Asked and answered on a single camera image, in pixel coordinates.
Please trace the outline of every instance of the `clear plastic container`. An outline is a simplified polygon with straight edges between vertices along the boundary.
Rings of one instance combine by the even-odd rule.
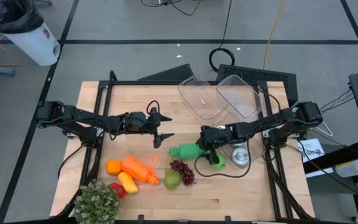
[[[178,86],[182,102],[201,125],[214,126],[229,113],[228,103],[207,81],[192,76]]]
[[[231,75],[219,82],[216,91],[228,102],[227,110],[238,121],[251,122],[257,119],[264,101],[257,106],[259,94],[237,75]]]

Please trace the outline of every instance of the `potted plant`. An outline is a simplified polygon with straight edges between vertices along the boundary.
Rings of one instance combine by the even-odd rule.
[[[82,194],[75,199],[73,215],[80,224],[110,224],[118,218],[119,197],[114,189],[92,180],[81,186]]]

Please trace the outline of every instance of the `black metal frame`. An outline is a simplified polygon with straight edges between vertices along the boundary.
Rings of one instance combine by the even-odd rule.
[[[108,115],[108,109],[109,109],[109,103],[111,101],[111,94],[112,94],[112,89],[114,85],[178,85],[180,84],[180,82],[178,81],[117,81],[117,78],[115,77],[115,75],[113,73],[110,73],[110,80],[107,81],[100,81],[99,85],[98,85],[98,93],[96,95],[96,101],[95,101],[95,106],[94,106],[94,112],[95,113],[99,113],[100,110],[100,104],[101,104],[101,100],[102,100],[102,93],[105,89],[107,89],[107,93],[106,93],[106,99],[105,99],[105,104],[104,104],[104,108],[103,108],[103,115],[107,116]],[[217,85],[218,82],[209,82],[210,85]],[[258,86],[261,86],[262,89],[264,89],[264,100],[265,100],[265,105],[267,107],[267,114],[271,115],[272,114],[272,107],[270,104],[270,98],[268,93],[268,89],[267,89],[267,82],[253,82],[250,83],[251,86],[253,86],[254,90],[256,92],[258,92]],[[260,98],[259,97],[255,97],[256,103],[257,105],[260,106]],[[263,112],[260,112],[258,114],[259,119],[263,118]],[[100,159],[101,159],[101,151],[103,148],[103,137],[100,137],[100,144],[97,148],[95,148],[96,150],[96,155],[95,155],[95,159],[94,159],[94,164],[92,166],[92,168],[90,170],[88,170],[88,166],[91,160],[91,151],[93,149],[91,148],[87,148],[86,149],[86,153],[85,153],[85,158],[84,158],[84,164],[83,164],[83,169],[82,169],[82,173],[81,173],[81,181],[80,181],[80,185],[87,185],[90,183],[90,181],[92,179],[96,179],[98,177],[98,169],[99,169],[99,165],[100,165]],[[264,141],[264,145],[265,147],[269,147],[269,143]],[[267,160],[271,160],[270,157],[270,153],[269,151],[266,151],[265,153],[265,157]],[[277,159],[276,159],[276,163],[277,163],[277,168],[278,168],[278,173],[280,174],[280,180],[286,185],[285,183],[285,173],[284,173],[284,168],[283,168],[283,162],[282,162],[282,158],[281,158],[281,154],[280,151],[277,151],[277,155],[276,155]],[[272,163],[267,162],[267,168],[269,169],[269,166],[272,167]],[[274,179],[269,175],[269,184],[270,184],[270,191],[272,194],[272,203],[273,203],[273,209],[274,209],[274,215],[275,215],[275,219],[276,222],[284,222],[284,223],[291,223],[291,224],[308,224],[308,223],[326,223],[326,224],[335,224],[334,222],[323,222],[323,221],[319,221],[319,220],[304,220],[304,219],[296,219],[293,218],[293,214],[292,214],[292,209],[291,209],[291,205],[288,202],[287,198],[284,198],[285,200],[285,211],[287,213],[287,217],[284,218],[281,216],[280,214],[280,205],[278,203],[278,195],[277,195],[277,190],[276,190],[276,186],[275,186],[275,181]],[[74,198],[76,196],[78,196],[81,193],[80,190],[78,190],[74,197],[72,198],[72,200],[70,202],[73,202]],[[72,217],[68,217],[70,212],[72,211],[74,207],[73,203],[69,203],[61,213],[59,213],[57,216],[55,217],[51,217],[50,219],[47,220],[30,220],[30,221],[24,221],[24,222],[14,222],[14,223],[23,223],[23,224],[31,224],[31,223],[45,223],[45,224],[49,224],[49,223],[76,223],[76,220]],[[230,223],[253,223],[252,221],[231,221],[230,217],[225,217],[225,220],[221,220],[221,221],[191,221],[191,220],[145,220],[144,215],[139,215],[138,220],[116,220],[117,224],[130,224],[130,223],[139,223],[139,224],[143,224],[143,223],[160,223],[160,224],[164,224],[164,223],[210,223],[210,224],[218,224],[218,223],[225,223],[225,224],[230,224]]]

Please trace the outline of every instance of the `gray floor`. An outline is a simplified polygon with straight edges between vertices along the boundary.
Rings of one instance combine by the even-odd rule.
[[[55,37],[60,38],[74,0],[52,0],[37,8]],[[358,1],[347,0],[358,25]],[[195,2],[178,7],[190,12]],[[268,39],[280,1],[233,0],[226,39]],[[229,0],[205,0],[192,17],[171,6],[148,8],[140,0],[80,0],[68,40],[220,39]],[[276,40],[357,40],[338,0],[287,0]],[[216,44],[66,44],[58,62],[48,100],[76,104],[81,82],[108,78],[113,69],[119,80],[138,78],[189,63],[194,73],[214,80],[208,63]],[[31,117],[49,67],[39,67],[20,49],[4,44],[20,60],[14,78],[0,76],[0,204],[21,151]],[[236,55],[236,65],[262,68],[265,45],[225,44]],[[229,63],[216,54],[215,64]],[[0,63],[12,60],[0,50]],[[358,72],[357,45],[270,46],[266,69],[295,73],[300,100],[325,104],[347,90],[347,76]],[[327,112],[324,120],[343,144],[358,141],[358,112],[352,101]],[[67,139],[55,128],[36,130],[6,222],[47,218],[57,184]],[[323,182],[331,190],[314,187]],[[350,222],[356,215],[352,196],[334,182],[309,180],[316,216],[322,220]]]

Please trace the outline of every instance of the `wooden tabletop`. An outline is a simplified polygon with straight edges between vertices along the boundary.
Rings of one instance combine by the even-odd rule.
[[[97,87],[98,82],[83,82],[77,108],[93,111]],[[269,93],[279,100],[282,108],[288,107],[283,83],[269,82],[268,89]],[[105,165],[108,160],[123,160],[127,155],[132,155],[144,164],[150,165],[149,156],[159,155],[160,158],[155,162],[155,172],[158,174],[161,184],[149,185],[136,182],[139,192],[121,200],[120,219],[136,220],[138,215],[143,214],[146,220],[224,220],[227,215],[231,216],[232,220],[275,220],[266,165],[262,158],[251,163],[249,173],[243,178],[232,179],[222,176],[205,178],[195,172],[196,184],[191,187],[181,185],[175,190],[167,190],[163,184],[163,178],[165,177],[165,168],[169,167],[169,162],[172,160],[167,151],[179,144],[195,142],[200,136],[200,124],[182,103],[177,86],[115,85],[112,91],[109,115],[128,111],[145,112],[148,103],[152,100],[157,100],[160,103],[160,112],[164,116],[173,119],[173,121],[162,123],[158,132],[175,133],[174,136],[164,140],[158,149],[153,148],[152,135],[121,135],[114,141],[110,141],[107,135],[105,136],[99,181],[107,184],[119,183],[117,177],[106,173]],[[102,102],[100,113],[104,108],[104,97]],[[274,100],[271,100],[271,104],[273,112],[277,112],[278,107]],[[223,123],[229,123],[229,120],[230,118],[225,119]],[[259,143],[261,142],[260,134],[256,134],[252,141],[250,148],[255,153],[261,154],[264,148]],[[288,140],[287,144],[297,147],[294,139]],[[80,142],[77,138],[69,139],[65,157],[79,145]],[[281,152],[288,189],[305,211],[314,216],[300,153],[290,147],[281,149]],[[51,215],[59,213],[76,192],[84,156],[85,150],[82,150],[63,167]],[[194,167],[194,161],[185,162],[189,167]],[[214,172],[205,159],[200,159],[199,162],[197,167],[202,173]],[[221,172],[239,175],[244,171],[245,169],[238,169],[229,163]],[[279,188],[277,188],[277,192],[281,214],[285,217]]]

